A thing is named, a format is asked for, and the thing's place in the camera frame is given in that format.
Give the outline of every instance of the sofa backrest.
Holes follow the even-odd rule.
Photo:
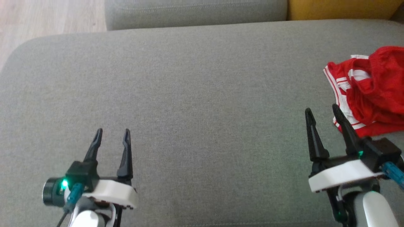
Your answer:
[[[108,30],[286,20],[287,0],[105,0]]]

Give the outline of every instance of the camera lens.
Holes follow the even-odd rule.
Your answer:
[[[42,190],[42,201],[46,206],[63,207],[65,205],[64,190],[61,190],[62,178],[49,178]]]

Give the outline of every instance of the wooden floor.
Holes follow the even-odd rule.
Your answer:
[[[0,71],[11,52],[30,39],[102,31],[104,0],[0,0]]]

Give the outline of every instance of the yellow cushion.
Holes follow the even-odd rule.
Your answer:
[[[289,0],[289,20],[390,19],[403,0]]]

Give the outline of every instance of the gray sofa cushion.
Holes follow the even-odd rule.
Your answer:
[[[140,204],[122,226],[339,226],[310,192],[304,110],[344,154],[322,69],[404,45],[380,20],[283,21],[51,36],[21,45],[0,74],[0,220],[53,226],[43,183],[82,160],[103,127],[99,174],[132,134]],[[404,148],[403,132],[388,135]],[[404,197],[382,192],[404,224]]]
[[[287,0],[105,0],[108,30],[286,20]]]

